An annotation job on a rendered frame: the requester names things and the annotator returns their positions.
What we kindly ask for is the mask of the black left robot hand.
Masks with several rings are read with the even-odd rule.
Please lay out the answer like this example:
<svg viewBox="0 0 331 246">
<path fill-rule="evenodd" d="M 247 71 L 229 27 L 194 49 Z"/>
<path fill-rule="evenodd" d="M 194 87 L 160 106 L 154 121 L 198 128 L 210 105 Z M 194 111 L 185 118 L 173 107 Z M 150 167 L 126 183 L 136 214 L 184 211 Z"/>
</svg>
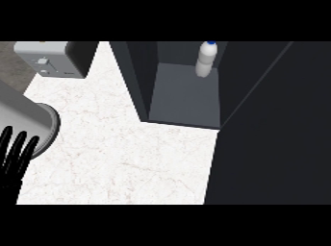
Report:
<svg viewBox="0 0 331 246">
<path fill-rule="evenodd" d="M 33 159 L 40 136 L 27 140 L 27 131 L 18 134 L 14 145 L 9 145 L 14 136 L 14 127 L 8 126 L 0 135 L 0 206 L 18 203 L 23 178 Z"/>
</svg>

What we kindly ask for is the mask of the dark grey cabinet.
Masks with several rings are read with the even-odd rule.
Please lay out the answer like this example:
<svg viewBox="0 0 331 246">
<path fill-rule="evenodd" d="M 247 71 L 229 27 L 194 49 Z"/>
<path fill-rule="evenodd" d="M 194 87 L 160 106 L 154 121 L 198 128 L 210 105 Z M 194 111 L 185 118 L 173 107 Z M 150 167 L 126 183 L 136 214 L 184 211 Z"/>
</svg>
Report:
<svg viewBox="0 0 331 246">
<path fill-rule="evenodd" d="M 111 48 L 144 122 L 219 130 L 284 55 L 289 41 L 221 41 L 207 77 L 198 41 L 114 41 Z"/>
</svg>

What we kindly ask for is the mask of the dark grey cabinet door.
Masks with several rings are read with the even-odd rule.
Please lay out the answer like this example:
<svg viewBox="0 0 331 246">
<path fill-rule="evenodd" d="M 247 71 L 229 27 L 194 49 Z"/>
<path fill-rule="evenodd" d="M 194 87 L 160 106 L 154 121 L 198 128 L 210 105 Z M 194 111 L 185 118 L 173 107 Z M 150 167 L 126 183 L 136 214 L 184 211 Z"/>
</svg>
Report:
<svg viewBox="0 0 331 246">
<path fill-rule="evenodd" d="M 331 41 L 295 41 L 218 135 L 204 202 L 331 204 Z"/>
</svg>

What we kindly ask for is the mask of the grey metal cylinder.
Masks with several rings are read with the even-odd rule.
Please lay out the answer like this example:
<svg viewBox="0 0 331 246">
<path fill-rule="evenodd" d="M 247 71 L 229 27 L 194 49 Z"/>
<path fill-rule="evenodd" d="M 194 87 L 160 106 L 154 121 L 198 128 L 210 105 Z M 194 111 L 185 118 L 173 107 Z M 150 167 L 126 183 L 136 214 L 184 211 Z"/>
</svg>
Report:
<svg viewBox="0 0 331 246">
<path fill-rule="evenodd" d="M 14 127 L 14 136 L 27 131 L 27 138 L 40 136 L 33 158 L 51 148 L 61 127 L 61 118 L 55 108 L 45 103 L 34 103 L 0 80 L 0 134 L 3 129 Z"/>
</svg>

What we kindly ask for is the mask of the pale grey box appliance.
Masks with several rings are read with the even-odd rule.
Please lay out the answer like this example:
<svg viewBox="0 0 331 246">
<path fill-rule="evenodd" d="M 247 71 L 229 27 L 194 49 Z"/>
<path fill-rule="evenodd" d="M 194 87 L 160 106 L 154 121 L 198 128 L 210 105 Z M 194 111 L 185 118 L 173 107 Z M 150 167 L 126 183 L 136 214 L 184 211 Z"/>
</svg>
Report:
<svg viewBox="0 0 331 246">
<path fill-rule="evenodd" d="M 86 79 L 98 41 L 18 41 L 15 52 L 43 77 Z"/>
</svg>

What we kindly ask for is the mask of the white bottle with blue cap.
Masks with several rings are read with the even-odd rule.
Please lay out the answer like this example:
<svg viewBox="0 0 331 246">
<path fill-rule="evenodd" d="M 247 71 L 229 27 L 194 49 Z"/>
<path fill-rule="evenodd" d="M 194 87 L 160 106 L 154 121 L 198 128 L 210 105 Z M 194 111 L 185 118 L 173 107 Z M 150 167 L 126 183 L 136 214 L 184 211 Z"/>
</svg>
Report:
<svg viewBox="0 0 331 246">
<path fill-rule="evenodd" d="M 197 61 L 197 75 L 206 78 L 210 74 L 213 63 L 218 56 L 218 43 L 206 41 L 201 45 L 200 56 Z"/>
</svg>

